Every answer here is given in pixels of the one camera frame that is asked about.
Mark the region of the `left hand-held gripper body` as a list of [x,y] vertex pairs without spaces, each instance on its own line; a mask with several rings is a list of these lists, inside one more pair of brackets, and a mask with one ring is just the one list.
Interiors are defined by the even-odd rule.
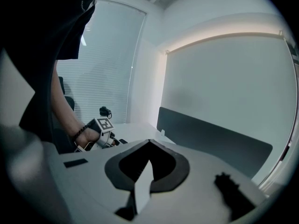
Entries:
[[100,134],[100,138],[96,142],[89,142],[85,148],[77,146],[74,150],[77,152],[87,152],[94,151],[97,149],[105,149],[110,147],[116,147],[119,145],[119,141],[115,138],[114,126],[108,118],[99,118],[91,120],[87,125],[85,125],[74,138],[77,138],[85,129],[90,128],[97,131]]

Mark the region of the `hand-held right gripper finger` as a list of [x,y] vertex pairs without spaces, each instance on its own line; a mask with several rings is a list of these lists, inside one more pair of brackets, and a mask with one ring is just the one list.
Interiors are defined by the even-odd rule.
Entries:
[[230,208],[230,220],[235,221],[252,211],[256,206],[239,190],[230,175],[222,172],[215,176],[214,184],[221,192],[225,204]]

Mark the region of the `person's left hand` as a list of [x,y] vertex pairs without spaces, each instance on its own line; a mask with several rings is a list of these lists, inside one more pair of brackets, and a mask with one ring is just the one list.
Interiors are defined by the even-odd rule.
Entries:
[[76,145],[85,148],[89,142],[96,142],[100,138],[100,134],[90,128],[85,129],[77,138]]

